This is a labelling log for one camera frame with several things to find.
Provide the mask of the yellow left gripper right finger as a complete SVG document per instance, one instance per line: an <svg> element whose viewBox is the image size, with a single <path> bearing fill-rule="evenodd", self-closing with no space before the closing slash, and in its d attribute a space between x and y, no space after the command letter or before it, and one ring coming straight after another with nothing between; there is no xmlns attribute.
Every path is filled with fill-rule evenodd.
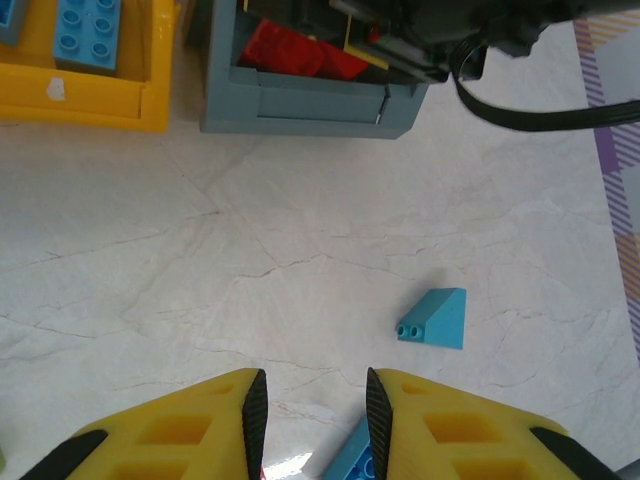
<svg viewBox="0 0 640 480"><path fill-rule="evenodd" d="M398 370L368 370L366 413L378 479L595 476L556 422Z"/></svg>

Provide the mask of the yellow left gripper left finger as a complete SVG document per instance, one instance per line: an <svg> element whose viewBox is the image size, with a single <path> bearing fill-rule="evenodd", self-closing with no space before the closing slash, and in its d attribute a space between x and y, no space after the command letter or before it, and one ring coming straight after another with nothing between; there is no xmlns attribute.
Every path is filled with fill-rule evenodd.
<svg viewBox="0 0 640 480"><path fill-rule="evenodd" d="M244 368L87 425L65 441L52 479L257 479L266 374Z"/></svg>

